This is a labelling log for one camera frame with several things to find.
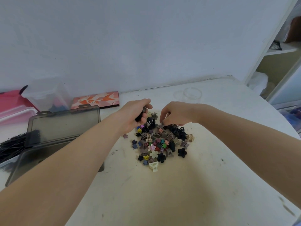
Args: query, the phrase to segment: white table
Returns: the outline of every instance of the white table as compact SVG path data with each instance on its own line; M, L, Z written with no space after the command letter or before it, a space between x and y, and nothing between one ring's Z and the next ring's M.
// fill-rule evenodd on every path
M202 90L201 103L299 138L280 113L231 77L120 94L120 105L151 98L153 111L159 111L186 87ZM101 110L101 118L116 110ZM130 143L134 134L121 137L67 225L291 226L296 221L300 210L221 141L201 125L184 127L196 137L187 156L174 154L156 173L137 160ZM2 188L7 177L1 173Z

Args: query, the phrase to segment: left hand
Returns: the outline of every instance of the left hand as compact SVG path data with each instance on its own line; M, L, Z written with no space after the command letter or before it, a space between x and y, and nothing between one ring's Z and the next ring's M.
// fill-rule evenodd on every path
M134 128L142 125L146 122L148 110L143 113L142 118L139 122L135 121L135 118L142 112L143 107L152 109L153 106L150 104L150 99L142 99L140 101L129 101L120 110L118 110L119 116L122 117L124 123L122 130L124 133L129 133Z

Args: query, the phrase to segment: white claw clip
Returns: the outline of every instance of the white claw clip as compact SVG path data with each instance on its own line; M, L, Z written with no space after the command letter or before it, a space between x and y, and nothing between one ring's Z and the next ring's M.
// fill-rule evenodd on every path
M153 172L157 172L158 171L158 166L159 166L159 162L151 162L149 163L150 168L153 169Z

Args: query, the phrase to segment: shelf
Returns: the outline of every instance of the shelf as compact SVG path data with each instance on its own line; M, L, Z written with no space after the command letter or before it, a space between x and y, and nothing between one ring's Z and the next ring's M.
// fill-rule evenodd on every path
M280 43L282 51L268 49L265 55L273 55L273 54L283 54L288 52L294 52L301 48L300 42L292 42L289 44Z

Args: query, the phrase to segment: clear plastic cup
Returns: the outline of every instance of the clear plastic cup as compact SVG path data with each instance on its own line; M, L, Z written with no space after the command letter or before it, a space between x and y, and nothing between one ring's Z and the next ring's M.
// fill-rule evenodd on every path
M200 103L202 97L202 91L197 88L189 87L184 89L182 102L186 103Z

